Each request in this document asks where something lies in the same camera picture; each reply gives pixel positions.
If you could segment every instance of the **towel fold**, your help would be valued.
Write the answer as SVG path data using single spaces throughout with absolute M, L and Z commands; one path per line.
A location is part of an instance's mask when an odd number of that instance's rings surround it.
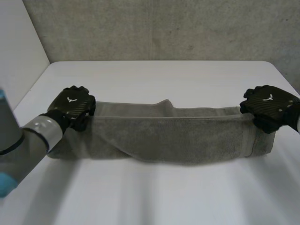
M 174 108 L 158 104 L 97 102 L 87 130 L 67 129 L 51 158 L 114 159 L 196 165 L 271 152 L 275 133 L 265 134 L 239 107 Z

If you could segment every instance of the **table surface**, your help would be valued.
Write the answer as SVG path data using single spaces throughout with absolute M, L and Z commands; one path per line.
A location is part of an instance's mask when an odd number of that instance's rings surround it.
M 248 88 L 274 85 L 297 95 L 263 61 L 56 62 L 15 110 L 20 125 L 59 92 L 84 86 L 98 101 L 175 107 L 238 106 Z M 0 204 L 1 224 L 285 225 L 300 221 L 300 137 L 276 134 L 264 157 L 201 166 L 134 159 L 64 162 L 45 157 Z

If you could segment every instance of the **gray wall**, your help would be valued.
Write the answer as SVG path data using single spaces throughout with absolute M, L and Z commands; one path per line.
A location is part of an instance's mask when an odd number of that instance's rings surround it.
M 300 91 L 300 0 L 23 0 L 50 62 L 265 60 Z

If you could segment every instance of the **white logo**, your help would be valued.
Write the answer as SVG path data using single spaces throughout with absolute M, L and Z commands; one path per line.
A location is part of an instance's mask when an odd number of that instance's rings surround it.
M 269 101 L 269 100 L 273 100 L 273 95 L 272 94 L 270 94 L 270 98 L 263 99 L 263 101 Z
M 69 97 L 67 97 L 67 100 L 69 101 L 69 103 L 70 103 L 70 102 L 77 101 L 77 99 L 74 99 L 74 100 L 73 100 L 73 99 L 69 99 Z

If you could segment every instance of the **concrete wall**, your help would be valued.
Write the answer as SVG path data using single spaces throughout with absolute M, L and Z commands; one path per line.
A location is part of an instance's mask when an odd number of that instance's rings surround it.
M 0 0 L 0 87 L 13 109 L 48 65 L 22 0 Z
M 23 0 L 50 62 L 265 60 L 300 90 L 299 0 Z

